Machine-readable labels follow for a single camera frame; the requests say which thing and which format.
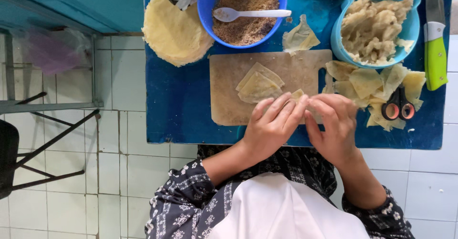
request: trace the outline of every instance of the scissors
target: scissors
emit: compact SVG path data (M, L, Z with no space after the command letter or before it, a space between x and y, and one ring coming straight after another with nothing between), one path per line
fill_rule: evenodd
M393 121L400 118L407 121L414 117L415 107L405 96L405 88L401 84L391 95L390 99L382 105L381 114L386 120Z

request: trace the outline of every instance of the blue table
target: blue table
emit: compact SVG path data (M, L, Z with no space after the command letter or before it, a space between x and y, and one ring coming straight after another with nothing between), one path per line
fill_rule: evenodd
M288 0L293 23L283 24L278 31L256 47L236 50L215 43L209 54L233 54L282 51L282 35L299 23L301 14L316 33L321 44L312 49L330 49L330 34L341 13L343 0ZM444 42L448 49L451 0L444 0L447 27ZM418 8L421 23L426 23L425 2ZM404 66L424 71L424 40L404 61ZM146 49L146 136L148 143L208 143L233 144L243 137L244 126L219 126L211 118L209 62L207 58L177 68L157 57L148 45ZM404 130L386 132L381 126L366 128L369 112L359 111L356 146L359 148L398 148L437 150L442 146L445 86L436 91L423 88L423 107ZM304 125L300 125L288 141L290 146L312 146Z

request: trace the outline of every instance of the light blue container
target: light blue container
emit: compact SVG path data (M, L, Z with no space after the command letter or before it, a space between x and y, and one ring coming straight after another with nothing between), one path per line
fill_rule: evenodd
M278 9L286 9L286 4L288 0L278 0L280 3L280 6ZM235 49L246 49L246 48L251 48L254 47L258 44L261 44L265 42L269 37L273 35L275 31L277 31L278 27L280 26L280 23L282 22L283 18L279 17L277 18L277 22L273 26L272 30L260 41L250 44L250 45L244 45L244 46L235 46L231 45L229 43L223 42L218 36L215 35L213 32L212 26L213 26L213 8L215 6L216 0L198 0L198 12L199 12L199 18L201 20L201 23L205 30L209 33L215 41L219 42L222 45L235 48Z
M347 51L344 49L342 45L342 37L340 35L340 28L342 25L342 20L347 12L348 7L356 0L345 0L342 3L342 13L340 14L339 18L334 24L333 31L331 33L331 48L333 49L334 55L340 60L351 63L358 67L363 68L372 68L372 69L379 69L392 66L401 62L405 59L412 49L415 47L415 44L418 40L418 34L420 32L420 18L418 17L417 7L420 4L421 0L414 0L414 5L412 6L412 10L407 13L407 19L402 24L402 31L398 35L399 38L404 40L412 40L414 41L413 46L411 47L410 51L407 53L403 47L396 47L396 53L394 55L394 62L390 63L386 66L373 66L373 65L362 65L360 62L355 62L353 59L348 55Z

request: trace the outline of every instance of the mashed potato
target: mashed potato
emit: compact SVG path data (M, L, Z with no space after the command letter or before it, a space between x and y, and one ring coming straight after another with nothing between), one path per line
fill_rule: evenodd
M345 50L355 62L382 66L394 62L398 34L414 0L357 0L342 20Z

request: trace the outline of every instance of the floral print sleeve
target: floral print sleeve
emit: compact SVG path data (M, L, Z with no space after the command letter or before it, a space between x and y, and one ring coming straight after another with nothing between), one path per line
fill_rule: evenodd
M203 207L215 192L201 159L170 170L169 179L150 200L146 238L194 238Z
M404 219L404 213L396 203L393 195L385 186L385 203L373 210L364 210L351 204L342 197L342 208L345 212L357 216L366 227L371 239L412 239L411 225Z

